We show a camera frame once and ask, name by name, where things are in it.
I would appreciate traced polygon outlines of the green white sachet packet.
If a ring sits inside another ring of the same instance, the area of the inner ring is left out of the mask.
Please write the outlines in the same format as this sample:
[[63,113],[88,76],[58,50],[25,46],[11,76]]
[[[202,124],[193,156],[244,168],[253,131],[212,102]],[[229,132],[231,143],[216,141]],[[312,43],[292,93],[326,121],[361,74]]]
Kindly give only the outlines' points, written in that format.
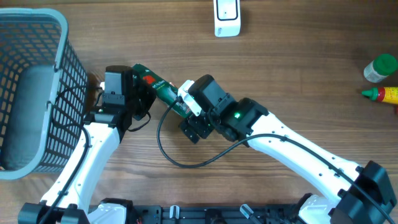
[[[145,81],[156,91],[157,98],[167,107],[175,101],[178,91],[176,86],[142,64],[137,63],[132,68],[137,72],[137,76],[141,80]],[[174,111],[182,118],[187,118],[192,114],[191,109],[185,103],[176,103],[170,111]]]

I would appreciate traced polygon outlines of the red yellow green-capped bottle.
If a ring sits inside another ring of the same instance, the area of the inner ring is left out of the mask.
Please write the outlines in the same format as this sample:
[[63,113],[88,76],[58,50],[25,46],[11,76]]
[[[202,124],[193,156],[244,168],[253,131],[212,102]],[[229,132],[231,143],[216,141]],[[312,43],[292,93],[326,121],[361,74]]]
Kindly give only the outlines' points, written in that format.
[[369,98],[371,101],[377,101],[382,103],[389,103],[396,105],[398,87],[374,87],[370,90],[364,90],[361,92],[363,96]]

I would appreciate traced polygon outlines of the green lidded round jar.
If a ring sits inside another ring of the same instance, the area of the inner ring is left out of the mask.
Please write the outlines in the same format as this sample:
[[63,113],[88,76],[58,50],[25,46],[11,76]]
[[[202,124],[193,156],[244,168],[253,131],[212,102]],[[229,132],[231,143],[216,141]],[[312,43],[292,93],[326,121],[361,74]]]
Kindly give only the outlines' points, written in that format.
[[363,72],[364,78],[379,83],[397,71],[397,59],[390,54],[381,54],[369,63]]

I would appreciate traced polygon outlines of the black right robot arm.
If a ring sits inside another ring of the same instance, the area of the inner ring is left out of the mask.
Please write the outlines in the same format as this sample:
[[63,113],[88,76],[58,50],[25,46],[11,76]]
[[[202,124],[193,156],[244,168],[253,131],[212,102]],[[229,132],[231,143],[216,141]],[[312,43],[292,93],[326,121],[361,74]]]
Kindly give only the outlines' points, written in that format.
[[365,167],[338,157],[288,128],[256,101],[236,101],[211,75],[187,80],[177,92],[192,112],[185,134],[192,142],[217,131],[225,139],[277,159],[321,194],[306,194],[296,207],[302,223],[384,223],[397,198],[382,166]]

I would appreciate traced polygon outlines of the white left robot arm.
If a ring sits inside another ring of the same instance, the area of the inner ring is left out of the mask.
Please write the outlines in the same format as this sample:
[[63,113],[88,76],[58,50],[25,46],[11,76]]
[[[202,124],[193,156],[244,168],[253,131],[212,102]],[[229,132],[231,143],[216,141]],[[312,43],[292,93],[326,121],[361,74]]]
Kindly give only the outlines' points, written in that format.
[[132,67],[106,67],[102,104],[94,106],[79,128],[82,134],[56,182],[39,203],[25,203],[18,223],[136,223],[133,202],[106,198],[90,210],[104,167],[132,120],[148,115],[156,91]]

